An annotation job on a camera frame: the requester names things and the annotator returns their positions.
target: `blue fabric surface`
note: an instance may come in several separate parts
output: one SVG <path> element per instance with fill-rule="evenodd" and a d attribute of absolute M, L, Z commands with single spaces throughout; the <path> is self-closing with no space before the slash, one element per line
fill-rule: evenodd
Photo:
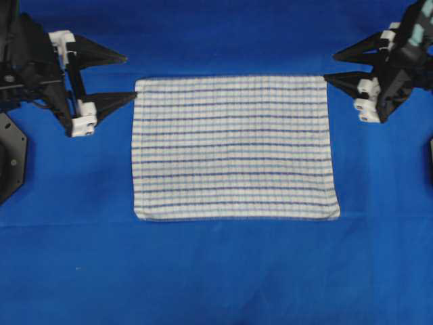
<path fill-rule="evenodd" d="M 23 0 L 129 57 L 88 69 L 89 93 L 141 77 L 368 70 L 331 55 L 400 21 L 398 1 Z M 385 125 L 329 88 L 335 222 L 146 223 L 133 214 L 132 105 L 87 139 L 50 113 L 28 135 L 26 184 L 0 208 L 0 324 L 431 324 L 433 97 Z"/>

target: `striped towel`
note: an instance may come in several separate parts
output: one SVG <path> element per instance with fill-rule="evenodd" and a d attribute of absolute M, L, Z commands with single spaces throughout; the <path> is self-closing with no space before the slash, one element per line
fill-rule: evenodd
<path fill-rule="evenodd" d="M 335 219 L 322 77 L 144 79 L 132 161 L 140 219 Z"/>

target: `black mechanical part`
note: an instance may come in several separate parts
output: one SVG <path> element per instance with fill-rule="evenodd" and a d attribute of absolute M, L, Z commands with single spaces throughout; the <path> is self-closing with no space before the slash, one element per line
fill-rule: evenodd
<path fill-rule="evenodd" d="M 384 123 L 413 88 L 433 89 L 433 57 L 428 54 L 432 42 L 433 2 L 419 0 L 407 8 L 401 23 L 334 55 L 337 61 L 371 65 L 370 73 L 326 74 L 325 80 L 354 99 L 371 100 L 378 119 L 374 122 Z M 380 92 L 372 97 L 360 92 L 363 79 L 377 79 Z"/>
<path fill-rule="evenodd" d="M 5 113 L 32 102 L 50 110 L 67 136 L 91 135 L 137 94 L 88 95 L 81 70 L 126 60 L 69 30 L 47 33 L 28 14 L 19 14 L 18 0 L 0 0 L 0 204 L 24 182 L 27 145 L 26 136 Z M 72 91 L 66 88 L 66 73 Z"/>
<path fill-rule="evenodd" d="M 64 44 L 55 44 L 51 35 L 28 14 L 16 14 L 16 0 L 3 0 L 0 9 L 5 10 L 0 14 L 0 112 L 18 108 L 20 102 L 41 100 L 44 104 L 37 106 L 50 109 L 67 136 L 81 136 L 80 132 L 73 133 L 73 120 L 82 117 L 78 101 L 83 105 L 89 100 L 81 70 L 125 63 L 127 58 L 80 35 L 71 34 L 73 37 L 64 40 Z M 65 61 L 65 71 L 60 57 Z M 66 89 L 65 72 L 69 74 L 72 95 Z M 96 116 L 103 117 L 135 97 L 134 92 L 91 95 L 96 101 Z"/>
<path fill-rule="evenodd" d="M 27 137 L 6 114 L 0 114 L 0 204 L 24 183 Z"/>

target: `white bracket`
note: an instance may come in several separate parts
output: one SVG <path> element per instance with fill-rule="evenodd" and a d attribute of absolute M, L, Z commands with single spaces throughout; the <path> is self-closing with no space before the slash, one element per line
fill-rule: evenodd
<path fill-rule="evenodd" d="M 361 79 L 358 84 L 358 92 L 368 95 L 368 99 L 357 98 L 354 102 L 355 109 L 359 111 L 359 119 L 368 123 L 380 123 L 376 110 L 380 94 L 378 78 L 373 78 L 372 80 Z"/>
<path fill-rule="evenodd" d="M 381 47 L 379 49 L 387 49 L 388 51 L 391 51 L 391 49 L 394 47 L 395 35 L 395 32 L 392 30 L 384 30 L 384 32 L 380 35 L 380 38 L 388 40 L 389 43 L 387 47 Z"/>
<path fill-rule="evenodd" d="M 49 39 L 53 43 L 54 47 L 57 47 L 57 51 L 59 55 L 62 57 L 63 65 L 67 65 L 69 63 L 68 53 L 72 51 L 68 51 L 66 47 L 67 43 L 74 43 L 75 36 L 69 30 L 59 30 L 57 32 L 48 33 Z"/>
<path fill-rule="evenodd" d="M 400 23 L 399 22 L 392 22 L 389 29 L 399 29 Z"/>
<path fill-rule="evenodd" d="M 79 117 L 72 119 L 72 137 L 85 137 L 95 133 L 97 124 L 96 105 L 93 102 L 83 103 L 78 100 L 76 113 Z"/>

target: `black hexagon mount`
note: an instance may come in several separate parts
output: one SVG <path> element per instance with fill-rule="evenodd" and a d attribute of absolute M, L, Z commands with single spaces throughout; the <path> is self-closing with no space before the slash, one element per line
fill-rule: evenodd
<path fill-rule="evenodd" d="M 0 204 L 24 183 L 27 137 L 6 114 L 0 114 Z"/>

